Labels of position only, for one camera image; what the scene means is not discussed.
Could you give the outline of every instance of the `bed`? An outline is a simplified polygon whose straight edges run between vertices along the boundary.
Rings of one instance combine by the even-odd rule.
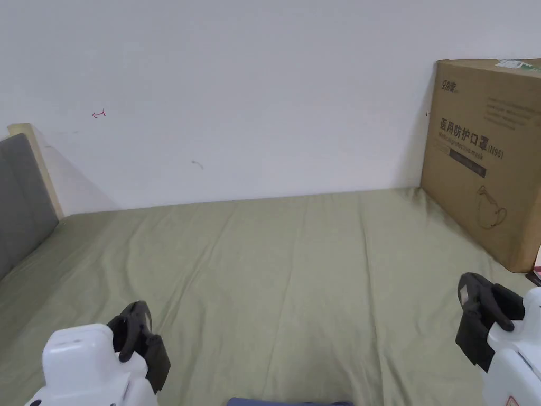
[[[172,363],[161,406],[481,405],[454,343],[468,271],[533,287],[417,188],[58,219],[0,281],[0,404],[44,384],[54,330],[144,299]]]

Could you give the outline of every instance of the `mattress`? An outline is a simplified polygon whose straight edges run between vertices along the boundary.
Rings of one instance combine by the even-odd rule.
[[[533,287],[419,189],[71,216],[0,281],[0,404],[44,384],[54,330],[139,299],[172,363],[161,406],[481,404],[454,343],[463,272]]]

